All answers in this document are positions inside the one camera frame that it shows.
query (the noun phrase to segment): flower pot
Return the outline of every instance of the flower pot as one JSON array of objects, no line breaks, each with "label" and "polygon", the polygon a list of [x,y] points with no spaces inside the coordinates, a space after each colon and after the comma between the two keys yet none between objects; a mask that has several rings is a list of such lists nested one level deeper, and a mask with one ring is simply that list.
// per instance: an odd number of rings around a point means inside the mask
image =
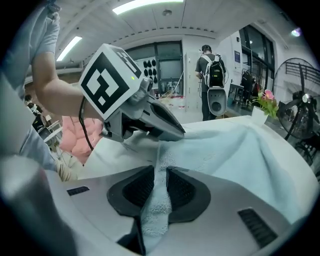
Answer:
[{"label": "flower pot", "polygon": [[262,126],[268,118],[268,115],[265,114],[260,108],[254,106],[251,114],[251,120],[258,126]]}]

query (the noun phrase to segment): black hair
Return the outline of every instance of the black hair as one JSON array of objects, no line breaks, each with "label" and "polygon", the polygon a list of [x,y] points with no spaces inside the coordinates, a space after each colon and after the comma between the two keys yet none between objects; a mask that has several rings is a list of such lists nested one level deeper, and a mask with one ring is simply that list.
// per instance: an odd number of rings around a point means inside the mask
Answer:
[{"label": "black hair", "polygon": [[202,46],[202,51],[203,51],[203,52],[209,51],[209,52],[212,53],[212,50],[211,50],[210,45],[207,45],[207,44],[205,44],[205,45]]},{"label": "black hair", "polygon": [[30,94],[27,94],[26,96],[24,96],[24,101],[25,101],[25,102],[29,102],[29,101],[31,101],[31,100],[32,100],[32,97],[31,97]]}]

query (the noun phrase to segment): light blue towel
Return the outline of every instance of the light blue towel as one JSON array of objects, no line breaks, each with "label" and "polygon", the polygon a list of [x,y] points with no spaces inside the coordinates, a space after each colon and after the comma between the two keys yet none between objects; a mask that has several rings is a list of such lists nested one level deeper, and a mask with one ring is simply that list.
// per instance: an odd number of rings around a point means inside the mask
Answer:
[{"label": "light blue towel", "polygon": [[281,169],[255,130],[239,126],[228,132],[187,133],[180,141],[159,142],[154,189],[141,222],[147,253],[168,230],[171,203],[166,190],[167,166],[195,170],[238,183],[276,208],[290,223],[301,217],[290,176]]}]

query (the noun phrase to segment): fluorescent light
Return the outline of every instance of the fluorescent light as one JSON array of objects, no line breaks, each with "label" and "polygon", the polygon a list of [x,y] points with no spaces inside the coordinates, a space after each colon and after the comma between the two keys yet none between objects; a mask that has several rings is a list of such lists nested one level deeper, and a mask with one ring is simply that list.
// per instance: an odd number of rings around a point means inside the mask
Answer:
[{"label": "fluorescent light", "polygon": [[112,11],[114,11],[117,15],[122,14],[126,11],[130,11],[132,9],[147,6],[147,5],[153,5],[153,4],[159,4],[159,3],[183,3],[184,0],[134,0],[131,2],[127,2],[123,5],[120,5],[117,8],[114,8]]},{"label": "fluorescent light", "polygon": [[64,48],[64,50],[61,52],[60,56],[56,59],[57,62],[61,62],[64,57],[68,54],[68,52],[71,51],[71,49],[82,39],[82,37],[75,36],[74,39],[71,40],[71,42]]},{"label": "fluorescent light", "polygon": [[301,36],[301,29],[298,27],[294,30],[291,31],[291,35],[293,35],[294,37],[299,37]]}]

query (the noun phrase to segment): black and white marker cube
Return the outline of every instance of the black and white marker cube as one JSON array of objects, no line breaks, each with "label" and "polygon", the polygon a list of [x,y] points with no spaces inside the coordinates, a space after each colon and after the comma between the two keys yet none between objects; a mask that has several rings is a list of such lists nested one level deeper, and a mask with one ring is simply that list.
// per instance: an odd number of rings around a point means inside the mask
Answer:
[{"label": "black and white marker cube", "polygon": [[141,69],[122,48],[103,44],[88,63],[79,84],[83,95],[106,120],[138,91],[142,79]]}]

